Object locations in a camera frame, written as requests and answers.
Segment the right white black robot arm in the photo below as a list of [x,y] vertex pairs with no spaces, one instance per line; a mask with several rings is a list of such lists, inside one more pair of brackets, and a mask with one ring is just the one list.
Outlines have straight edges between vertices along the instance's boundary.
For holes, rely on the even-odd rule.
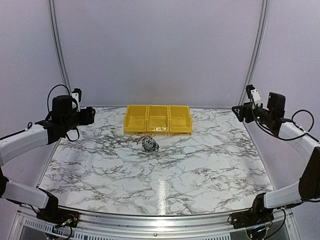
[[274,209],[320,201],[320,142],[308,130],[298,126],[293,118],[285,117],[284,95],[270,92],[266,107],[263,107],[257,89],[248,90],[247,96],[248,102],[231,109],[237,119],[240,122],[256,123],[263,132],[287,143],[306,161],[306,167],[297,182],[258,194],[251,208],[240,212],[240,216],[252,224],[258,224],[271,215]]

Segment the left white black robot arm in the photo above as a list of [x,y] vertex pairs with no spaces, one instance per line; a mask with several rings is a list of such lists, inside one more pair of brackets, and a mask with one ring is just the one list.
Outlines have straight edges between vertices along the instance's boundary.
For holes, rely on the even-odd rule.
[[[79,106],[80,93],[59,95],[52,100],[52,109],[44,120],[31,123],[24,130],[0,139],[0,165],[4,166],[16,157],[33,149],[51,145],[62,138],[68,139],[69,131],[78,126],[94,123],[96,111],[93,107]],[[59,200],[48,191],[31,187],[0,176],[0,196],[15,204],[31,205],[38,208],[37,218],[59,223],[68,214],[59,208]]]

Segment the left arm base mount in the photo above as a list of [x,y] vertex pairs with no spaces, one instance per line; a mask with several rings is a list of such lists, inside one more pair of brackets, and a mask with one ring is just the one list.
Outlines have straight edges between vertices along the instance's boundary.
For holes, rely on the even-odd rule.
[[67,226],[76,228],[78,225],[80,213],[78,211],[67,210],[67,209],[59,209],[59,213],[57,216],[50,219],[48,216],[45,216],[43,211],[40,211],[36,214],[36,218],[53,223],[55,225],[61,226],[63,223],[66,223]]

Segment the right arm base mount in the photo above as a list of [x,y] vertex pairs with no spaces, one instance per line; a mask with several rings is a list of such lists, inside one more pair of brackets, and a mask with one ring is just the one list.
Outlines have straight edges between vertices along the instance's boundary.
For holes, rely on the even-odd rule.
[[234,229],[248,228],[256,225],[262,225],[274,220],[274,215],[271,212],[258,213],[249,209],[245,211],[234,212],[229,215],[227,222],[233,226]]

